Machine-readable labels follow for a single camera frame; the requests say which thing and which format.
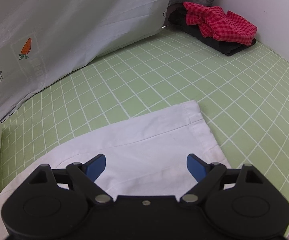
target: white towel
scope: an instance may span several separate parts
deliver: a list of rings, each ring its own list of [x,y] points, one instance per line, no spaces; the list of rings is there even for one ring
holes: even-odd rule
[[[53,169],[72,162],[87,162],[99,153],[107,159],[96,180],[113,198],[117,195],[185,194],[197,182],[187,170],[186,158],[194,153],[207,163],[230,167],[195,101],[118,122],[72,139],[45,154],[0,193],[5,200],[40,164]],[[0,239],[7,231],[0,216]]]

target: blue gripper pad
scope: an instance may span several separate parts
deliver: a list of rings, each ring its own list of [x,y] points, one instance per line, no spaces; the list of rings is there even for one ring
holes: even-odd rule
[[[209,167],[209,164],[205,163],[194,154],[188,155],[187,168],[197,182],[200,182],[207,175],[206,167]]]
[[[105,169],[106,159],[103,154],[100,154],[83,165],[86,167],[85,174],[87,177],[95,182]]]

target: white fabric curtain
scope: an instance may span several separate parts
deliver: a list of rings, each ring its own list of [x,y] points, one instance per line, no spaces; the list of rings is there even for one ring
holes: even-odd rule
[[[157,33],[169,0],[0,0],[0,120],[97,55]]]

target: metal screw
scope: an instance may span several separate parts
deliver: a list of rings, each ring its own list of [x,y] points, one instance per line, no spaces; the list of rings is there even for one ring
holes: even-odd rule
[[[151,202],[150,202],[149,200],[143,200],[143,201],[142,201],[142,204],[143,204],[144,206],[149,206],[149,205],[151,204]]]
[[[94,199],[98,203],[107,203],[111,200],[110,196],[105,195],[105,194],[97,195]]]
[[[199,198],[198,196],[194,195],[194,194],[186,194],[182,197],[182,200],[187,202],[187,203],[193,203],[195,201],[197,201]]]

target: carrot print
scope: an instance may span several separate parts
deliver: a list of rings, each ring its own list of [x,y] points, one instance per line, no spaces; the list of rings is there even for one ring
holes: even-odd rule
[[[30,52],[31,50],[31,38],[28,38],[27,42],[25,43],[25,45],[23,46],[22,50],[21,50],[21,54],[19,54],[20,58],[19,59],[23,59],[24,58],[29,58],[27,56],[27,54]]]

